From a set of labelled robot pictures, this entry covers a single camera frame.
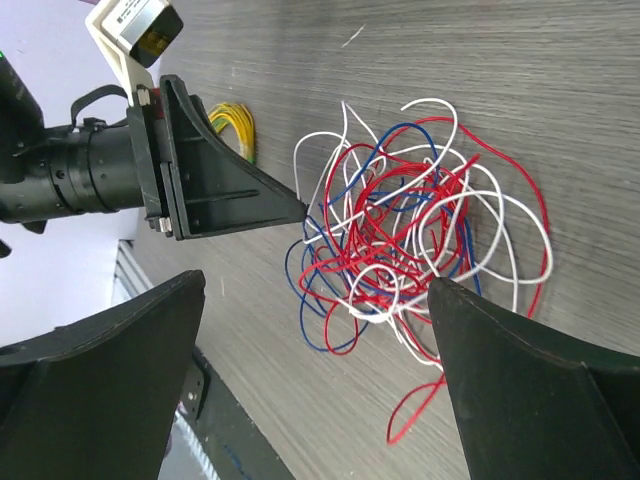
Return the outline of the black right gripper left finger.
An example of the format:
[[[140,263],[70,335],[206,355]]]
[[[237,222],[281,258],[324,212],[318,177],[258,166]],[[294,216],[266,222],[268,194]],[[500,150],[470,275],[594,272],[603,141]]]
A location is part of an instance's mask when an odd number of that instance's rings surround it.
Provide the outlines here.
[[[155,479],[204,308],[185,271],[1,350],[4,479]]]

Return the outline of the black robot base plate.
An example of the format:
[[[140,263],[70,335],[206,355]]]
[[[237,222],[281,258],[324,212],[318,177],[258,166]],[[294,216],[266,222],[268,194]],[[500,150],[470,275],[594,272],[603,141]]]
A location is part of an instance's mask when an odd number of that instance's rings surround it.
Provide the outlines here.
[[[174,425],[207,479],[294,475],[199,348],[194,348]]]

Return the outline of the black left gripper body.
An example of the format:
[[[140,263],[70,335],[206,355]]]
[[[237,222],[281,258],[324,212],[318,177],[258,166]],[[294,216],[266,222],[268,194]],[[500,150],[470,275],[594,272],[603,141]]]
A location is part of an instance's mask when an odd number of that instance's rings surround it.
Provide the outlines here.
[[[156,121],[162,118],[162,107],[156,92],[142,85],[132,93],[132,101],[127,109],[127,122],[145,211],[144,220],[152,230],[172,236],[156,129]]]

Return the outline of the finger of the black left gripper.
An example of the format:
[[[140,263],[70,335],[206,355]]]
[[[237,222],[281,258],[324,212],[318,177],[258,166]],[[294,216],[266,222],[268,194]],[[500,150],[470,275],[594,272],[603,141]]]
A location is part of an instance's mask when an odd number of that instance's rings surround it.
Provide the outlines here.
[[[160,79],[159,153],[172,234],[178,240],[300,223],[295,192],[230,148],[201,99],[176,75]]]

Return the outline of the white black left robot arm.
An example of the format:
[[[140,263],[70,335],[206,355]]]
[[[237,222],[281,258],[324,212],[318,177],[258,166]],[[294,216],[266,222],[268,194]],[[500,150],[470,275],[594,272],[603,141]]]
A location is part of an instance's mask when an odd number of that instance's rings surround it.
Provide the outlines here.
[[[42,233],[56,218],[141,208],[178,240],[298,223],[305,204],[227,146],[199,97],[175,75],[141,88],[125,118],[82,118],[106,85],[76,100],[67,125],[42,111],[8,61],[1,64],[1,219]]]

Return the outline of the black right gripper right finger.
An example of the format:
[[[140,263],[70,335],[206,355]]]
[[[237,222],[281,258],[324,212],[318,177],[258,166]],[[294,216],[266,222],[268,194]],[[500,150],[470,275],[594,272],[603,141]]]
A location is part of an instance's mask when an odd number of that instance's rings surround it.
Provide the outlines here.
[[[471,478],[638,478],[638,357],[446,278],[428,307]]]

